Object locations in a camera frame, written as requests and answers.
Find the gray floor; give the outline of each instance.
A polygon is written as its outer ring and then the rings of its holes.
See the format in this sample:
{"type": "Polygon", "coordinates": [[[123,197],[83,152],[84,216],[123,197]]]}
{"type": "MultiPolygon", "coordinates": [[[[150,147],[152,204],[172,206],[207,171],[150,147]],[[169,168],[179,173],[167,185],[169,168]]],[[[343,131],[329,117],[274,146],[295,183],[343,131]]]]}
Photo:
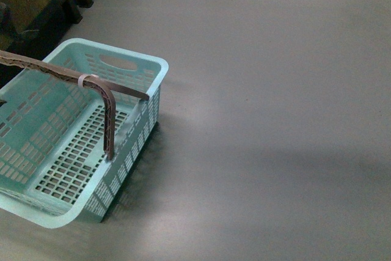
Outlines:
{"type": "Polygon", "coordinates": [[[102,224],[0,211],[1,260],[390,260],[391,0],[95,0],[66,39],[165,58],[102,224]]]}

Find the plastic basket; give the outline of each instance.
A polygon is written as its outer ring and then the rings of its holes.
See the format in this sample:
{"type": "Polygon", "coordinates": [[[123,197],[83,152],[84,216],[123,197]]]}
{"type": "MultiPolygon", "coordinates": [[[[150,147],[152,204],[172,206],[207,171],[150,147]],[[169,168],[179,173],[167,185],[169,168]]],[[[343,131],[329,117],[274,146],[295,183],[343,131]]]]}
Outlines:
{"type": "Polygon", "coordinates": [[[44,62],[94,74],[150,96],[115,96],[114,157],[104,153],[104,104],[90,89],[23,70],[0,89],[0,208],[47,228],[100,222],[154,127],[168,64],[83,39],[44,62]],[[115,65],[113,62],[132,62],[115,65]]]}

